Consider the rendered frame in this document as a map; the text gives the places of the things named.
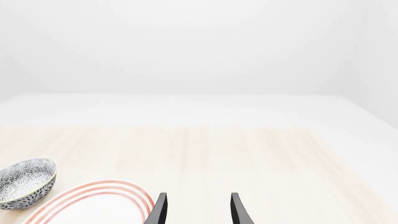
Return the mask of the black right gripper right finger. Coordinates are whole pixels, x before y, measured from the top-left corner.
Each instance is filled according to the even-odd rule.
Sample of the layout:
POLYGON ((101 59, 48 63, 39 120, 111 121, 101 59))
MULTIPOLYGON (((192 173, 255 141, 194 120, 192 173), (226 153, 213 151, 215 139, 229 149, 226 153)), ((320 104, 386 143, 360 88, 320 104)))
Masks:
POLYGON ((233 224, 254 224, 236 192, 231 194, 230 210, 233 224))

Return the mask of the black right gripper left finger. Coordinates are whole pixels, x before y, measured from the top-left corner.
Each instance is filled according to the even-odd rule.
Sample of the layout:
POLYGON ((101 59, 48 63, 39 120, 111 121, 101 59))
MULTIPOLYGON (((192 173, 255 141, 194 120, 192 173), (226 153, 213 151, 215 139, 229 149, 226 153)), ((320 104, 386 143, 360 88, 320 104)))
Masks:
POLYGON ((159 194, 159 197, 144 224, 165 224, 167 218, 167 209, 167 194, 162 192, 159 194))

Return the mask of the black patterned bowl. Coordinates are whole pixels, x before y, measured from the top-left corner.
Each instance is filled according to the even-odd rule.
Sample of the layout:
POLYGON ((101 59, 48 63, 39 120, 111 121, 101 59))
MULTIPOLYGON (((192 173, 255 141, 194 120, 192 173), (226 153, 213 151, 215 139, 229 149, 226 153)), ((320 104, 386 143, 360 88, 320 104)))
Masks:
POLYGON ((57 165, 47 158, 24 160, 0 170, 0 210, 33 207, 52 190, 57 165))

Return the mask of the white plate with red rings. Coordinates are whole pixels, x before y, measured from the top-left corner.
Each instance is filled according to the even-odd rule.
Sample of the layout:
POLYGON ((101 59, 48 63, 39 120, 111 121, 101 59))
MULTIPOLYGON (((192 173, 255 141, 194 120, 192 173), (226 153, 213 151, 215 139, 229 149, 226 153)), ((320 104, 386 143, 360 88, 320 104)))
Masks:
POLYGON ((155 205, 141 186, 125 180, 97 180, 55 195, 22 224, 143 224, 155 205))

